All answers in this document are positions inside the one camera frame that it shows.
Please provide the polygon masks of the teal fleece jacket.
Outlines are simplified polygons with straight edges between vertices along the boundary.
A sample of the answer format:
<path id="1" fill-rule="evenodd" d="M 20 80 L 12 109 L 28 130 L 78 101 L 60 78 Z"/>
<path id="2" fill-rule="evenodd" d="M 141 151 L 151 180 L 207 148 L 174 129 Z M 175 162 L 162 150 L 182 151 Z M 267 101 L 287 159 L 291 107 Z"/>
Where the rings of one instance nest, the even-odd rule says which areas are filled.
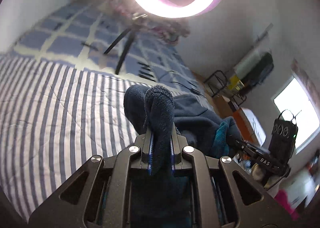
<path id="1" fill-rule="evenodd" d="M 138 134 L 155 134 L 151 172 L 132 179 L 132 215 L 135 220 L 169 218 L 189 210 L 188 178 L 171 170 L 171 133 L 184 136 L 190 146 L 212 158 L 234 156 L 231 145 L 241 133 L 232 117 L 221 119 L 192 95 L 174 97 L 156 85 L 133 85 L 124 96 L 124 112 Z"/>

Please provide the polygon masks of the dark hanging clothes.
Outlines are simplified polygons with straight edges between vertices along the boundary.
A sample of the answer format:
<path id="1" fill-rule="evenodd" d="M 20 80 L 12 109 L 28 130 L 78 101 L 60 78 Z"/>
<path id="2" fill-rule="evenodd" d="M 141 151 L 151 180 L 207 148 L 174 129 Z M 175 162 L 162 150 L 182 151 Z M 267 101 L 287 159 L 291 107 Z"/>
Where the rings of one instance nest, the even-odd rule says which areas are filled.
<path id="1" fill-rule="evenodd" d="M 247 84 L 254 87 L 265 80 L 265 78 L 272 72 L 274 68 L 272 54 L 266 52 L 261 60 L 253 67 L 253 69 L 246 76 Z"/>

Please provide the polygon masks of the black clothes rack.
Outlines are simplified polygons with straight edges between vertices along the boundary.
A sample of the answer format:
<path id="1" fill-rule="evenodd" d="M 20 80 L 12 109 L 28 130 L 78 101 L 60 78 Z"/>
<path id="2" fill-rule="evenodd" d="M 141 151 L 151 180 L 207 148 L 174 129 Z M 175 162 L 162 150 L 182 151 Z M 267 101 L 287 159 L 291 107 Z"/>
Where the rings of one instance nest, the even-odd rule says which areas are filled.
<path id="1" fill-rule="evenodd" d="M 217 96 L 224 96 L 233 104 L 236 104 L 238 107 L 240 107 L 247 99 L 247 96 L 241 93 L 245 86 L 238 92 L 231 92 L 227 88 L 229 79 L 230 78 L 228 78 L 223 71 L 216 70 L 204 80 L 203 84 L 206 90 L 209 92 L 210 97 L 214 98 Z"/>

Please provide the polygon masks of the window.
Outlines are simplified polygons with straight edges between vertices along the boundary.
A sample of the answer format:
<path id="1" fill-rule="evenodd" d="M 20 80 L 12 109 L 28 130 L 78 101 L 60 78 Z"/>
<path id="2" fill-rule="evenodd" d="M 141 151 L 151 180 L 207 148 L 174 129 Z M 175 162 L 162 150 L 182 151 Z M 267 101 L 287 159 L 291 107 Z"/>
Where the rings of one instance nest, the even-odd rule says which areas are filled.
<path id="1" fill-rule="evenodd" d="M 281 118 L 297 125 L 295 146 L 299 153 L 319 133 L 319 116 L 311 99 L 295 77 L 291 77 L 272 99 L 282 113 Z"/>

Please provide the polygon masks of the blue white striped quilt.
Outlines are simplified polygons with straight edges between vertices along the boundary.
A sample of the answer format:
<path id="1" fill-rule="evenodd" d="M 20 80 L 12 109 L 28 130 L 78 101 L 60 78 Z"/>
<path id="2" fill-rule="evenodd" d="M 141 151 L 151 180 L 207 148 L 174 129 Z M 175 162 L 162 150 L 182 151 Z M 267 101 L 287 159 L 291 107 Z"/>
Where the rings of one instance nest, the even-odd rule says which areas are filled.
<path id="1" fill-rule="evenodd" d="M 23 220 L 92 155 L 133 144 L 124 112 L 133 85 L 57 62 L 1 58 L 1 188 Z"/>

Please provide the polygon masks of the yellow box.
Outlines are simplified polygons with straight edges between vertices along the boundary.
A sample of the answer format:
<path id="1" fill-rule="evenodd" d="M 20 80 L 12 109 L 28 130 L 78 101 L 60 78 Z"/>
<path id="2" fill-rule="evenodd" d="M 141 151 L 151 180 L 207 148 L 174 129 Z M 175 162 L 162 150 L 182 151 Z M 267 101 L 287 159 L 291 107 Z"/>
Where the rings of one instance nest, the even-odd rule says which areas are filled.
<path id="1" fill-rule="evenodd" d="M 229 84 L 227 85 L 228 90 L 231 92 L 238 92 L 244 87 L 243 82 L 239 79 L 237 75 L 233 75 L 229 79 Z"/>

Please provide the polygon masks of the blue checked bed sheet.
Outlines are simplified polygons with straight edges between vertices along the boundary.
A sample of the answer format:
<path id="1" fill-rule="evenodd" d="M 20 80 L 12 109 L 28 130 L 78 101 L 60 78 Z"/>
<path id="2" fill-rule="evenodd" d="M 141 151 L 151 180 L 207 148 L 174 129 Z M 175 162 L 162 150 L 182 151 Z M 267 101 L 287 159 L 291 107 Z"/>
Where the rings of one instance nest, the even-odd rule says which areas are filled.
<path id="1" fill-rule="evenodd" d="M 105 51 L 126 25 L 91 5 L 68 4 L 42 18 L 12 45 L 10 54 L 51 60 L 76 69 L 140 82 L 161 84 L 175 94 L 191 94 L 210 107 L 204 89 L 176 49 L 154 35 L 138 32 L 116 74 L 128 37 Z"/>

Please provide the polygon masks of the floral folded pillows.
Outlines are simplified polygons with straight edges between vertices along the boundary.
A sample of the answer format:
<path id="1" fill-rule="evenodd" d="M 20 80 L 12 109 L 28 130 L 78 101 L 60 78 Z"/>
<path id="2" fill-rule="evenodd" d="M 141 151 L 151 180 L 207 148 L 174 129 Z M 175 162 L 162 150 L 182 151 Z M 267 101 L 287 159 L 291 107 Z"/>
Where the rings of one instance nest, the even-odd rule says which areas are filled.
<path id="1" fill-rule="evenodd" d="M 181 37 L 190 34 L 189 23 L 185 18 L 161 18 L 147 13 L 135 0 L 109 0 L 109 7 L 113 13 L 124 18 L 129 23 L 141 26 L 143 32 L 148 32 L 169 45 L 177 45 Z"/>

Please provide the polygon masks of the black light tripod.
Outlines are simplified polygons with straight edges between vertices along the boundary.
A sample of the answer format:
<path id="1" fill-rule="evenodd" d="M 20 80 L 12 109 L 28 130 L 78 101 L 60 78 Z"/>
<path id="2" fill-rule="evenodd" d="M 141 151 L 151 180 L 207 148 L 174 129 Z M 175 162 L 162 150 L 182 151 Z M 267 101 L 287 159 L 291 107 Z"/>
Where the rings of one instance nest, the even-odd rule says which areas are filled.
<path id="1" fill-rule="evenodd" d="M 123 47 L 123 51 L 121 53 L 121 56 L 118 60 L 116 69 L 115 69 L 115 74 L 118 75 L 120 73 L 120 69 L 123 65 L 123 62 L 127 56 L 127 54 L 129 53 L 130 47 L 132 45 L 132 43 L 134 42 L 135 38 L 136 38 L 136 34 L 137 32 L 140 31 L 140 29 L 143 26 L 144 20 L 148 17 L 147 14 L 145 13 L 134 13 L 132 15 L 132 19 L 131 19 L 131 25 L 126 28 L 123 32 L 121 32 L 121 34 L 112 42 L 112 44 L 106 49 L 106 51 L 104 52 L 104 55 L 107 55 L 110 53 L 110 51 L 127 35 L 127 41 L 125 42 L 125 45 Z"/>

